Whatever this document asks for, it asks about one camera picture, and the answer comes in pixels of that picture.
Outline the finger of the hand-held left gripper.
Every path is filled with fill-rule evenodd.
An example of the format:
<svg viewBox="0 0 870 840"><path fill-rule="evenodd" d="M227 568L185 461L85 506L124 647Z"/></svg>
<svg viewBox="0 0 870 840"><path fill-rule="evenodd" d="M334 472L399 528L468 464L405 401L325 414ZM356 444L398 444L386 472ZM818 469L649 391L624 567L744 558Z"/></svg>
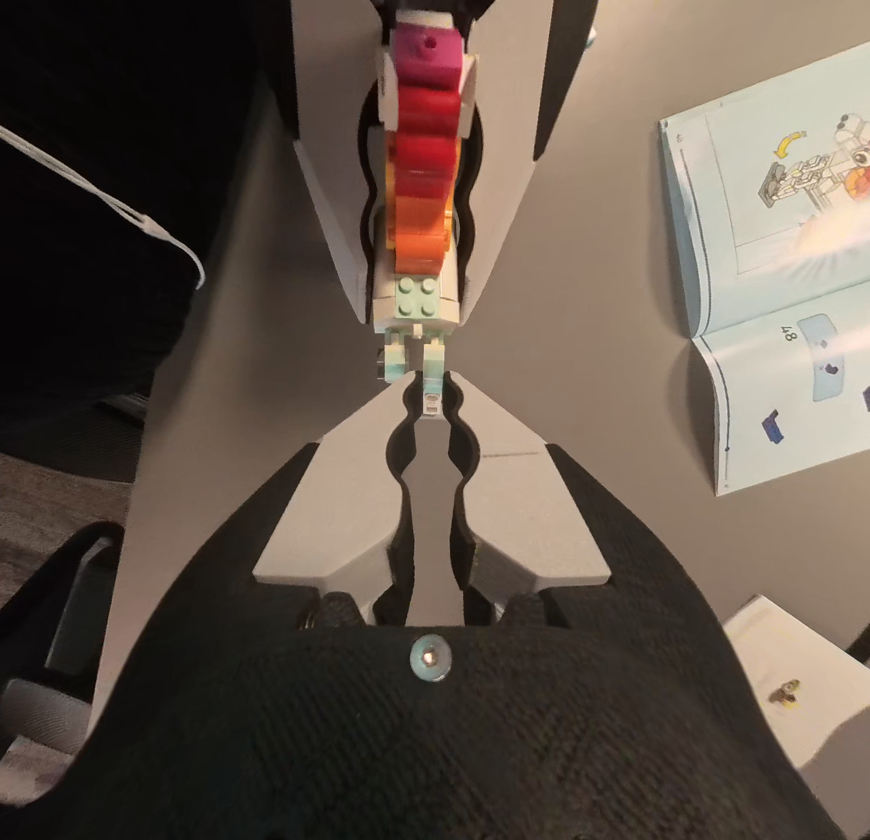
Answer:
<svg viewBox="0 0 870 840"><path fill-rule="evenodd" d="M290 0L299 138L294 147L339 281L367 322L360 236L369 187L358 150L382 23L370 0Z"/></svg>
<svg viewBox="0 0 870 840"><path fill-rule="evenodd" d="M495 0L471 29L482 161L470 192L474 242L461 323L471 317L535 169L538 110L553 0Z"/></svg>

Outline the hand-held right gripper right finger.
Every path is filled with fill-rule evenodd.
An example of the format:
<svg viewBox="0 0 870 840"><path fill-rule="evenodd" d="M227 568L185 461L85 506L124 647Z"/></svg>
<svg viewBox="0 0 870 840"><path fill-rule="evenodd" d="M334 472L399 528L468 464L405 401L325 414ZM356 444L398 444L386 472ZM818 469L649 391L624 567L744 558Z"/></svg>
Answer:
<svg viewBox="0 0 870 840"><path fill-rule="evenodd" d="M548 444L458 372L445 382L448 455L460 475L450 557L466 625L517 595L597 587L611 569Z"/></svg>

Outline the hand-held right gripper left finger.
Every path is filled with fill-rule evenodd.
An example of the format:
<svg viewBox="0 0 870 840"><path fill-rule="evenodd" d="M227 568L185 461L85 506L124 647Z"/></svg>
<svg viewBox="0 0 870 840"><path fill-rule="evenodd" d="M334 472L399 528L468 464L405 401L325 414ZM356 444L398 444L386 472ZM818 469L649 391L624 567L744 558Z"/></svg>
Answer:
<svg viewBox="0 0 870 840"><path fill-rule="evenodd" d="M417 420L410 371L321 438L253 569L259 583L346 593L367 623L406 622L414 535L403 474Z"/></svg>

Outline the white lego unicorn model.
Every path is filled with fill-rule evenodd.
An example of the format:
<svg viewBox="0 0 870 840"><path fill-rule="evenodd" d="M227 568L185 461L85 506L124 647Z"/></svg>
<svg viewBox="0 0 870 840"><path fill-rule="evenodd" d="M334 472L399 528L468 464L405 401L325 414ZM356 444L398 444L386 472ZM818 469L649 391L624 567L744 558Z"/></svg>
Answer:
<svg viewBox="0 0 870 840"><path fill-rule="evenodd" d="M371 324L384 338L388 383L406 373L408 344L422 344L422 415L441 417L445 342L460 322L455 193L479 57L449 13L400 9L377 65L385 180L373 223Z"/></svg>

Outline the black office chair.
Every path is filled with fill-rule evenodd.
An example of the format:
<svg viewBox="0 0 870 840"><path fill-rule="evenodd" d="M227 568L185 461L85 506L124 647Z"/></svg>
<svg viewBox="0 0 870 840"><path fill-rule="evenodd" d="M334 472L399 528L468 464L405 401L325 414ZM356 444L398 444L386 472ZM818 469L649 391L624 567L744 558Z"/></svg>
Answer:
<svg viewBox="0 0 870 840"><path fill-rule="evenodd" d="M83 745L143 415L100 404L2 431L2 811L49 791Z"/></svg>

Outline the open light blue instruction booklet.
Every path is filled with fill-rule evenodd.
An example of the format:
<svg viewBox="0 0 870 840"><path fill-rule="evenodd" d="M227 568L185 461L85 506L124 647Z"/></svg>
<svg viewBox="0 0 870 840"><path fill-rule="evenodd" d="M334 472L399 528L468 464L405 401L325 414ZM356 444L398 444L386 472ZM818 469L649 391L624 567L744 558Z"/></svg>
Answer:
<svg viewBox="0 0 870 840"><path fill-rule="evenodd" d="M869 45L659 123L718 496L869 446Z"/></svg>

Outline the instruction booklet yellow animal cover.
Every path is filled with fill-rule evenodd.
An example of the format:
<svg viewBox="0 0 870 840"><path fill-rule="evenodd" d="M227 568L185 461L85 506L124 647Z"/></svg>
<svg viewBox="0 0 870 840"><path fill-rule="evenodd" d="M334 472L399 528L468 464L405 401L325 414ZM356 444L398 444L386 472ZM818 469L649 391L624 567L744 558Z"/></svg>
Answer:
<svg viewBox="0 0 870 840"><path fill-rule="evenodd" d="M795 768L868 708L868 668L766 596L741 608L724 631Z"/></svg>

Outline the person's black sweater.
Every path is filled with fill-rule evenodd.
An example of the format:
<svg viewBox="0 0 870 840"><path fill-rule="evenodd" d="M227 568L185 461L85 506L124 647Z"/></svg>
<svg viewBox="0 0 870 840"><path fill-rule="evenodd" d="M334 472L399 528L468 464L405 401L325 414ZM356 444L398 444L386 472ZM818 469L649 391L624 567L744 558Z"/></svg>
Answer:
<svg viewBox="0 0 870 840"><path fill-rule="evenodd" d="M289 0L1 0L2 433L149 383L231 213Z"/></svg>

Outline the white sweater drawstring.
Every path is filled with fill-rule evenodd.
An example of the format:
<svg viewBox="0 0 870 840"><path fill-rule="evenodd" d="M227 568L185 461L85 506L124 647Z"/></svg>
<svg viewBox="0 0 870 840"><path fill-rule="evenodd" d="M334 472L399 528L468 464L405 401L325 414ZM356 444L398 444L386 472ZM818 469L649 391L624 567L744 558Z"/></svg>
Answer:
<svg viewBox="0 0 870 840"><path fill-rule="evenodd" d="M135 226L142 233L147 235L147 237L166 242L171 247L177 248L179 251L183 252L192 261L197 270L198 280L195 285L195 290L200 290L205 284L207 276L203 263L198 255L185 243L176 239L167 229L162 227L153 218L137 211L135 208L117 199L112 194L103 191L93 182L64 164L62 161L58 160L53 155L39 149L36 145L10 131L6 127L1 127L1 140L13 149L24 154L29 160L34 161L38 165L61 177L66 182L70 182L72 185L80 188L86 193L95 196L115 214Z"/></svg>

